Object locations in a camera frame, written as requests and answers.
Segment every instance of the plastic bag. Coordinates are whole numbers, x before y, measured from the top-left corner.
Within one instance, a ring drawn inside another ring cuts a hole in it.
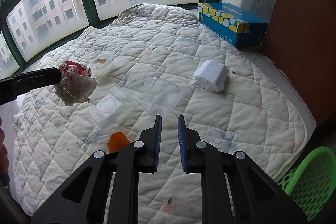
[[[97,81],[91,78],[91,70],[82,64],[66,61],[59,66],[61,80],[54,85],[56,95],[66,106],[89,102],[89,96],[95,90]]]

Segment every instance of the green basket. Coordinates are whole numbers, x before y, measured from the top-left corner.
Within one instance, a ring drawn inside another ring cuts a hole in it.
[[[278,185],[311,221],[328,201],[336,186],[336,159],[324,146],[316,148],[297,167],[286,173]]]

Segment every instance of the clear plastic cup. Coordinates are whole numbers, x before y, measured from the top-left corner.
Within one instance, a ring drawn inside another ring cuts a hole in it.
[[[148,77],[143,87],[142,109],[164,117],[175,108],[184,91],[171,82]]]

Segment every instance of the bed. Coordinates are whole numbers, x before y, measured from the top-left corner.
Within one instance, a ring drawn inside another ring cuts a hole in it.
[[[170,81],[185,93],[163,121],[157,173],[140,174],[139,223],[201,223],[200,175],[182,170],[179,115],[202,140],[223,152],[245,151],[274,180],[307,143],[304,120],[278,87],[187,10],[154,4],[129,8],[107,27],[88,27],[77,39],[47,53],[37,67],[65,60],[88,64],[103,51],[116,56],[113,69],[96,79],[90,102],[65,106],[48,86],[27,93],[14,116],[16,194],[29,215],[93,152],[108,152],[109,136],[87,142],[97,132],[88,109],[113,86],[138,102],[114,132],[122,131],[133,141],[153,126],[155,115],[141,110],[142,87],[149,76]],[[220,93],[207,92],[193,80],[207,59],[224,63],[230,71]]]

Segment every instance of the wall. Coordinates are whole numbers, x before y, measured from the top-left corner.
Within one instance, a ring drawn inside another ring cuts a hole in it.
[[[276,0],[260,52],[284,72],[317,124],[336,110],[335,0]]]

